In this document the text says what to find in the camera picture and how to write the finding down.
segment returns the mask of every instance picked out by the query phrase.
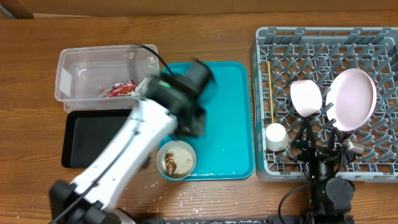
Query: transparent plastic container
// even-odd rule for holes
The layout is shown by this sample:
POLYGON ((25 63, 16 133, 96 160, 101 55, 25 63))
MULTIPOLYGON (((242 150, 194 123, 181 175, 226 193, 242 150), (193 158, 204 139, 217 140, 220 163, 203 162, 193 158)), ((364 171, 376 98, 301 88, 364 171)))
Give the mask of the transparent plastic container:
MULTIPOLYGON (((154 45, 146 45, 157 52, 154 45)), ((159 74, 158 58, 138 45, 65 49, 58 61, 55 98, 66 112, 132 108, 134 96, 98 97, 103 89, 159 74)))

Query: brown food item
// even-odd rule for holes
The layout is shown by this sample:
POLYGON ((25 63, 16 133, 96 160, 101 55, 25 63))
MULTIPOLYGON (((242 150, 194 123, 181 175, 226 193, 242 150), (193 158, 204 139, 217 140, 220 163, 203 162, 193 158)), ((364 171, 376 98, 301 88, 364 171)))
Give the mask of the brown food item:
POLYGON ((166 173, 171 177, 174 175, 177 165, 175 165, 173 160, 173 155, 171 153, 166 153, 164 155, 164 161, 166 163, 166 173))

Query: teal tray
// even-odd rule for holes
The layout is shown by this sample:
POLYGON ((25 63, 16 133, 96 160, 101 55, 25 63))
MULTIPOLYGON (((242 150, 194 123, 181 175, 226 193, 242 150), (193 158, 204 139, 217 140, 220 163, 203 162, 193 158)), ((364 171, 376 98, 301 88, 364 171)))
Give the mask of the teal tray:
MULTIPOLYGON (((182 180, 248 178, 254 171, 248 73, 238 62, 205 64, 214 73, 217 84, 208 86, 201 96, 201 105, 206 109, 205 134, 198 138, 177 137, 189 143, 197 155, 195 169, 182 180)), ((183 75, 190 64, 172 63, 169 67, 183 75)), ((159 148, 169 141, 170 137, 163 139, 159 148)))

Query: gray crate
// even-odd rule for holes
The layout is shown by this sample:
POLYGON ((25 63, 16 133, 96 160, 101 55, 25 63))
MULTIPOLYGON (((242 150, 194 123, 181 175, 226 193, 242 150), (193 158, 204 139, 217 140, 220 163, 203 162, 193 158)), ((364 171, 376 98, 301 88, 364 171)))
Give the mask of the gray crate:
POLYGON ((287 97, 294 78, 311 79, 319 86, 323 106, 311 120, 318 143, 325 145, 333 121, 326 94, 336 76, 348 68, 368 73, 377 88, 376 109, 369 121, 350 133, 366 152, 343 166, 338 176, 367 182, 398 182, 398 55, 397 28, 262 27, 250 51, 255 102, 254 141, 256 173, 263 181, 307 181, 306 164, 293 162, 299 153, 290 145, 280 152, 267 150, 265 127, 271 122, 266 62, 271 62, 274 119, 288 130, 290 142, 302 118, 287 97))

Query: wooden surface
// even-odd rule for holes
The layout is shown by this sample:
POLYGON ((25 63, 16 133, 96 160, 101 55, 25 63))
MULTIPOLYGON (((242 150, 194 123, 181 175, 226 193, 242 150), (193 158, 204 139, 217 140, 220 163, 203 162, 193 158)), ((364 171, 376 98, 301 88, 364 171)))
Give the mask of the wooden surface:
MULTIPOLYGON (((235 60, 249 73, 249 48, 256 29, 263 26, 397 27, 398 13, 1 21, 0 223, 48 222, 49 188, 57 179, 71 181, 81 172, 60 163, 67 114, 54 98, 54 86, 63 49, 155 44, 168 63, 186 62, 192 56, 235 60)), ((135 216, 167 219, 267 217, 277 214, 281 198, 299 185, 265 183, 255 174, 243 181, 167 182, 152 160, 132 179, 119 206, 135 216)), ((357 223, 397 223, 397 185, 358 182, 356 189, 351 214, 357 223)), ((308 193, 303 190, 286 200, 282 213, 298 214, 307 206, 308 193)))

